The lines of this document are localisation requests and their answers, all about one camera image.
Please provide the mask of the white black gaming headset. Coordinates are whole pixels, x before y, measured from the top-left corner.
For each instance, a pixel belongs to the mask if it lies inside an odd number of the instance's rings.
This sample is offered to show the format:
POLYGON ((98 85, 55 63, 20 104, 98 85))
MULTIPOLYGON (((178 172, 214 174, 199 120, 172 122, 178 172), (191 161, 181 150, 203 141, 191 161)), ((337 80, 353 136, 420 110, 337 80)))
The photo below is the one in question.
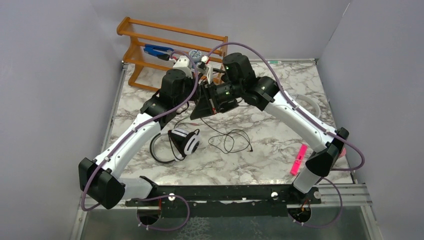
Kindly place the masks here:
POLYGON ((149 145, 151 157, 160 164, 172 164, 174 162, 183 161, 187 156, 193 154, 200 145, 200 129, 194 131, 187 131, 182 128, 176 127, 168 130, 166 133, 158 133, 155 135, 149 145), (154 151, 154 144, 163 136, 168 137, 171 152, 174 156, 172 160, 160 160, 154 151))

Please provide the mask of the small black on-ear headphones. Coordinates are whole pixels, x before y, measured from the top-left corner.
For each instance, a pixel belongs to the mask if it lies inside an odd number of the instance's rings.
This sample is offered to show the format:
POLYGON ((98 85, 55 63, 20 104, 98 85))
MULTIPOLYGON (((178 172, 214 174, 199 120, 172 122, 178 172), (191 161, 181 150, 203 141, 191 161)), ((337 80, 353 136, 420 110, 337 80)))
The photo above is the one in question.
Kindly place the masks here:
POLYGON ((213 68, 212 74, 225 74, 226 72, 223 69, 213 68))

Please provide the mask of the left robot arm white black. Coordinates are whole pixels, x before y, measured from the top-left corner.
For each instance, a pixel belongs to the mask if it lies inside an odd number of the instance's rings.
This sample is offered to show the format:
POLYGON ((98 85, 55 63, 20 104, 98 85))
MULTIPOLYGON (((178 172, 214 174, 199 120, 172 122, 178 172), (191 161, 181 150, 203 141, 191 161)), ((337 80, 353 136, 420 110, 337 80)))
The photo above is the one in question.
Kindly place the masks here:
POLYGON ((93 160, 84 158, 78 165, 79 184, 82 190, 80 207, 88 212, 98 206, 105 209, 115 207, 123 199, 138 198, 144 205, 152 205, 157 200, 157 191, 145 179, 120 182, 125 167, 150 139, 161 131, 160 119, 172 116, 177 109, 186 104, 194 95, 199 82, 199 73, 190 76, 179 69, 170 69, 167 77, 177 76, 182 80, 181 87, 192 84, 189 93, 178 94, 182 97, 178 105, 166 107, 165 111, 149 115, 139 113, 132 125, 118 140, 93 160))

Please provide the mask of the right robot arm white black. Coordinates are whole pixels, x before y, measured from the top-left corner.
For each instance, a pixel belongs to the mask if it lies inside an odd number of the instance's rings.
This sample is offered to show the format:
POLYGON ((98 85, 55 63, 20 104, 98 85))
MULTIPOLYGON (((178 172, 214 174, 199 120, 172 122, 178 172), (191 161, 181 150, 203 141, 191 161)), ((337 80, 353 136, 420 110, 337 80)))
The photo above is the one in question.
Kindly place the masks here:
POLYGON ((199 98, 190 114, 191 120, 226 113, 237 108, 238 98, 284 122, 313 149, 288 190, 289 199, 300 204, 311 188, 326 177, 344 149, 349 132, 321 122, 299 105, 278 82, 268 76, 257 77, 247 56, 236 52, 222 60, 225 74, 222 84, 203 82, 199 98))

